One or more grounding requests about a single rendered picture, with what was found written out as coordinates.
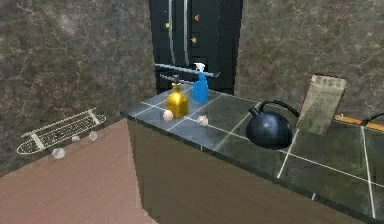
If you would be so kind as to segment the blue spray bottle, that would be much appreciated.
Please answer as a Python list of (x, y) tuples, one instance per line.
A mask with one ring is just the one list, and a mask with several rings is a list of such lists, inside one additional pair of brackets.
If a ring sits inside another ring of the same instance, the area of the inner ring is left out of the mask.
[(206, 103), (208, 97), (208, 83), (204, 74), (204, 68), (205, 65), (203, 63), (196, 63), (199, 79), (193, 84), (192, 94), (193, 99), (199, 103)]

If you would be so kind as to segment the gold soap dispenser bottle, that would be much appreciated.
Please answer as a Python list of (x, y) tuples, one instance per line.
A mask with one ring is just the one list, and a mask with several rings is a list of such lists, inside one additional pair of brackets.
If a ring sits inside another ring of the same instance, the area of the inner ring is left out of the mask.
[(181, 91), (181, 82), (177, 75), (172, 77), (172, 92), (166, 99), (166, 109), (170, 110), (173, 117), (181, 119), (188, 114), (188, 98)]

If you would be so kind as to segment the orange wooden stick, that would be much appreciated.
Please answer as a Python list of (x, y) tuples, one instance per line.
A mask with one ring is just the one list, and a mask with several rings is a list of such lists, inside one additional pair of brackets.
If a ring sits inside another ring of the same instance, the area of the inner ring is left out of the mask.
[[(348, 124), (354, 124), (354, 125), (360, 125), (360, 123), (362, 122), (361, 120), (350, 118), (350, 117), (344, 116), (342, 114), (334, 115), (334, 120), (342, 121), (342, 122), (345, 122)], [(384, 132), (384, 125), (381, 125), (381, 124), (375, 124), (375, 123), (369, 122), (366, 125), (366, 127), (370, 128), (370, 129), (377, 130), (377, 131), (383, 131)]]

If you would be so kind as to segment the black round kettle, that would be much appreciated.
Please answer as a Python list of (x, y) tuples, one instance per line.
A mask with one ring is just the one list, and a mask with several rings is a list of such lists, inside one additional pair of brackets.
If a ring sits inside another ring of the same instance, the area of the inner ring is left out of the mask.
[(278, 100), (265, 100), (259, 107), (251, 107), (248, 112), (252, 116), (246, 127), (246, 137), (256, 146), (280, 150), (289, 147), (293, 141), (293, 131), (289, 121), (280, 113), (265, 112), (268, 104), (282, 106), (294, 116), (299, 117), (297, 110)]

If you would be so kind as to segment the brown counter cabinet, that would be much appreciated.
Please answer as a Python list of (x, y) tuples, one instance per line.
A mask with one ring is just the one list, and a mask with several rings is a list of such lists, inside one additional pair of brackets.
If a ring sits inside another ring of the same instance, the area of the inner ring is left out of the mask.
[(212, 91), (166, 122), (166, 98), (121, 113), (143, 207), (159, 224), (384, 224), (384, 132), (336, 120), (273, 151), (246, 138), (252, 100)]

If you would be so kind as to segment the black fridge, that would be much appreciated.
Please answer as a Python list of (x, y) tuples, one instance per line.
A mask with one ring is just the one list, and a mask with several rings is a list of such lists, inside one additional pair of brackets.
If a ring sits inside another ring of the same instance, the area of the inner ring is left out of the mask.
[(168, 0), (149, 0), (154, 62), (193, 69), (200, 62), (207, 72), (220, 75), (208, 80), (210, 89), (232, 94), (235, 86), (243, 0), (189, 0), (189, 66), (183, 49), (183, 0), (173, 0), (172, 64), (168, 37)]

